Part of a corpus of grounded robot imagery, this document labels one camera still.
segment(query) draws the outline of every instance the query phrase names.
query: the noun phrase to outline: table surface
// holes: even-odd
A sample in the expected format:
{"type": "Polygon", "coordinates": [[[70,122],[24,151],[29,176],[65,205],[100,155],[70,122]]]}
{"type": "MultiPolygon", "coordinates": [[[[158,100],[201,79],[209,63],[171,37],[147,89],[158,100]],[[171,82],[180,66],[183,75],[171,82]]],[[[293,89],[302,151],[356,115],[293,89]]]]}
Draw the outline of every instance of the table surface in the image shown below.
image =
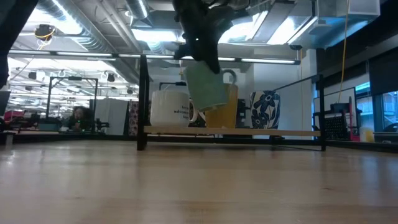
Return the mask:
{"type": "Polygon", "coordinates": [[[0,156],[0,223],[398,223],[394,154],[65,141],[0,156]]]}

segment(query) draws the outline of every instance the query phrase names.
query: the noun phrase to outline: ceiling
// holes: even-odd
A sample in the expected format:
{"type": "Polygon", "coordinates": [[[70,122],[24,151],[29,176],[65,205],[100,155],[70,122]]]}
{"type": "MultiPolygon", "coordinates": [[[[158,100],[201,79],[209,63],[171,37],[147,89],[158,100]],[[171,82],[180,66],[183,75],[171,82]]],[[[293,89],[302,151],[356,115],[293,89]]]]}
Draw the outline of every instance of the ceiling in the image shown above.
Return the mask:
{"type": "MultiPolygon", "coordinates": [[[[175,13],[172,10],[171,1],[168,0],[147,0],[149,6],[149,16],[142,21],[131,23],[130,13],[126,7],[126,0],[40,0],[44,4],[64,6],[63,13],[69,14],[66,21],[60,22],[54,18],[54,14],[36,9],[23,31],[14,44],[14,49],[29,50],[54,50],[54,51],[73,51],[87,52],[87,45],[82,44],[82,40],[87,36],[96,35],[96,39],[103,46],[103,51],[117,53],[144,52],[153,54],[154,48],[150,43],[161,43],[162,52],[173,54],[180,44],[184,41],[181,38],[182,30],[180,25],[174,21],[175,13]],[[44,42],[38,40],[34,31],[39,24],[49,24],[56,28],[53,38],[44,42]],[[88,30],[82,32],[79,25],[83,24],[88,30]]],[[[307,26],[318,14],[317,7],[314,7],[311,0],[280,1],[275,0],[240,0],[233,1],[235,7],[246,6],[249,3],[249,16],[235,21],[235,26],[227,31],[220,40],[220,57],[248,57],[248,58],[280,58],[296,59],[297,53],[291,50],[288,41],[292,40],[297,33],[307,26]]],[[[308,36],[308,31],[314,24],[306,27],[297,40],[290,44],[300,44],[305,47],[313,47],[314,43],[319,44],[325,38],[319,35],[308,36]]],[[[341,33],[340,25],[333,28],[334,33],[341,33]]],[[[76,76],[83,78],[97,78],[101,91],[99,96],[115,96],[125,100],[136,100],[137,98],[137,77],[138,67],[136,59],[118,59],[117,62],[102,61],[98,58],[88,58],[89,60],[65,60],[59,58],[9,58],[10,66],[10,89],[13,92],[15,102],[12,106],[21,107],[24,103],[28,106],[32,101],[37,104],[36,99],[40,99],[40,106],[47,104],[46,97],[48,92],[50,77],[76,76]],[[30,72],[35,72],[35,80],[28,77],[30,72]],[[107,81],[108,74],[114,74],[115,81],[107,81]],[[26,90],[26,85],[31,85],[32,90],[26,90]],[[132,88],[134,93],[127,94],[127,89],[132,88]],[[32,93],[29,95],[17,95],[18,93],[32,93]]],[[[175,60],[149,60],[149,73],[154,82],[176,82],[181,80],[179,75],[181,69],[193,62],[184,61],[182,64],[175,60]]],[[[239,72],[245,72],[250,64],[248,63],[221,63],[223,68],[233,68],[239,72]]],[[[86,88],[92,83],[73,82],[62,80],[52,91],[66,95],[85,95],[92,96],[94,89],[86,88]],[[67,87],[84,86],[79,92],[65,91],[67,87]]],[[[87,105],[88,100],[70,101],[63,109],[70,110],[71,106],[82,103],[87,105]]],[[[60,108],[54,104],[53,110],[60,108]]]]}

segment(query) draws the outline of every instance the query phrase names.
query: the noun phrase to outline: mug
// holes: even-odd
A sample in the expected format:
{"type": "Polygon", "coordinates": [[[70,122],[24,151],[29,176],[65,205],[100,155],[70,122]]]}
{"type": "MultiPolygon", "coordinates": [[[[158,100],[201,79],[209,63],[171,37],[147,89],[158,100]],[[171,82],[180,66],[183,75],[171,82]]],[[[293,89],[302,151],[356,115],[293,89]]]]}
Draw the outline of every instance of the mug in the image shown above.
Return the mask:
{"type": "Polygon", "coordinates": [[[238,87],[233,84],[224,84],[224,91],[228,96],[228,102],[215,110],[206,111],[207,128],[235,128],[238,110],[238,87]]]}
{"type": "Polygon", "coordinates": [[[228,103],[228,92],[225,91],[223,77],[225,73],[236,74],[227,69],[220,74],[214,74],[205,62],[195,62],[184,70],[190,96],[198,111],[215,110],[228,103]]]}
{"type": "Polygon", "coordinates": [[[254,129],[278,129],[280,95],[277,91],[250,94],[251,123],[254,129]]]}
{"type": "Polygon", "coordinates": [[[198,118],[198,111],[193,109],[190,120],[188,94],[178,91],[155,91],[152,94],[150,124],[152,126],[188,127],[198,118]]]}

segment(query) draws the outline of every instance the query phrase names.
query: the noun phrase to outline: wooden shelf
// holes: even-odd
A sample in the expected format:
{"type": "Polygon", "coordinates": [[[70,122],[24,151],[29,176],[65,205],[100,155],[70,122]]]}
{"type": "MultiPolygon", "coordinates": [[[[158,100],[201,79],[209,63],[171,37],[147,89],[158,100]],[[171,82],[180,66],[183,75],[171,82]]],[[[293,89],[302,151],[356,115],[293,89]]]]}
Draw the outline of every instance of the wooden shelf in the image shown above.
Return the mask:
{"type": "Polygon", "coordinates": [[[240,134],[240,135],[272,135],[272,136],[317,136],[319,131],[284,131],[272,129],[228,129],[228,128],[182,128],[145,126],[145,133],[157,134],[240,134]]]}

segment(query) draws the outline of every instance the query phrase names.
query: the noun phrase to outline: white mug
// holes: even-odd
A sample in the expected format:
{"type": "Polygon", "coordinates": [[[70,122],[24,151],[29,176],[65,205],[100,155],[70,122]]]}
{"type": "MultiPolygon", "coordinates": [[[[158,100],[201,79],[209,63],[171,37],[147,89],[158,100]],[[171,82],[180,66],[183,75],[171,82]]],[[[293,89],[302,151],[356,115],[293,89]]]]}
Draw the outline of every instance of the white mug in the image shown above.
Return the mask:
{"type": "Polygon", "coordinates": [[[198,111],[193,107],[190,120],[188,94],[178,91],[155,91],[152,94],[150,124],[152,126],[188,127],[198,118],[198,111]]]}

